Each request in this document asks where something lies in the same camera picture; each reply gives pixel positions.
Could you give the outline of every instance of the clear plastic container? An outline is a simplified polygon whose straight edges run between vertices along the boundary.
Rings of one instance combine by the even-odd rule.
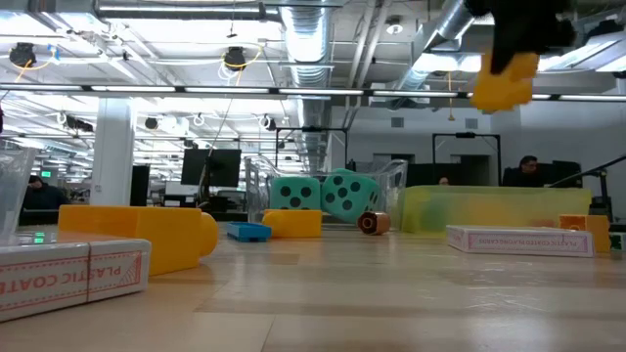
[[[18,227],[23,195],[35,160],[36,150],[0,150],[0,245],[9,239]]]
[[[556,227],[559,215],[587,214],[583,189],[416,186],[405,190],[402,231],[445,236],[446,225]]]
[[[350,173],[351,176],[370,178],[380,187],[380,200],[373,211],[384,211],[391,218],[391,227],[399,229],[402,218],[402,192],[406,185],[407,162],[393,160],[380,170],[371,173]],[[260,223],[265,209],[270,208],[272,181],[279,177],[312,177],[320,187],[327,177],[344,176],[345,173],[297,173],[277,169],[267,157],[246,157],[247,220]]]

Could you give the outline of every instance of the person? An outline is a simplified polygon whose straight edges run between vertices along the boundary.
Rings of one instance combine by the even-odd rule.
[[[447,177],[442,176],[439,178],[438,182],[439,186],[450,186],[450,180]]]
[[[63,204],[69,204],[69,200],[61,190],[43,182],[39,176],[30,176],[23,198],[24,209],[57,210]]]
[[[537,156],[527,155],[519,161],[519,168],[508,169],[502,180],[507,187],[544,187],[545,182],[539,172]]]

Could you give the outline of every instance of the yellow toy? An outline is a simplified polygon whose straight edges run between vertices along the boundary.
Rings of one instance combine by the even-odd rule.
[[[197,267],[218,235],[215,220],[199,209],[141,206],[63,205],[59,231],[148,240],[151,276]]]
[[[491,55],[482,56],[482,66],[471,103],[479,110],[512,110],[532,100],[532,78],[539,65],[534,53],[515,54],[501,74],[492,74]]]
[[[566,230],[589,231],[594,236],[596,252],[610,251],[608,218],[604,215],[561,215],[559,227]]]
[[[263,225],[272,229],[272,239],[319,238],[322,236],[322,211],[267,209]]]

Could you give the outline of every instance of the computer monitor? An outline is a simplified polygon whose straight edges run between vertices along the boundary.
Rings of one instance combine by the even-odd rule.
[[[209,150],[185,150],[180,183],[183,185],[199,184],[202,169],[207,164],[210,168],[210,186],[238,187],[242,151],[213,150],[209,163],[207,163],[208,153]]]

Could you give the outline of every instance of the black stand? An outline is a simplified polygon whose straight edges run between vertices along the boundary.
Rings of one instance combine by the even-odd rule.
[[[606,216],[608,217],[608,222],[613,222],[613,209],[608,200],[608,186],[606,183],[606,169],[609,166],[612,166],[618,162],[626,160],[626,155],[622,155],[612,161],[604,163],[600,166],[594,167],[591,170],[579,172],[575,175],[571,175],[569,177],[565,177],[562,180],[556,181],[554,184],[550,185],[551,188],[556,187],[560,184],[566,183],[571,180],[575,180],[578,178],[582,178],[583,176],[596,176],[600,178],[600,192],[602,193],[603,203],[606,206]]]
[[[304,133],[321,133],[321,132],[343,132],[343,136],[345,137],[345,145],[343,146],[343,157],[345,158],[345,162],[348,162],[348,129],[347,128],[326,128],[326,127],[315,127],[315,126],[304,126],[304,127],[277,127],[276,128],[276,155],[274,157],[274,167],[278,168],[278,151],[281,131],[301,131]]]
[[[457,139],[474,139],[476,137],[489,137],[496,140],[496,153],[498,155],[498,186],[502,186],[502,154],[500,150],[500,135],[498,134],[477,134],[473,132],[464,133],[433,133],[432,134],[432,181],[434,185],[437,184],[437,150],[436,140],[437,137],[454,137]]]

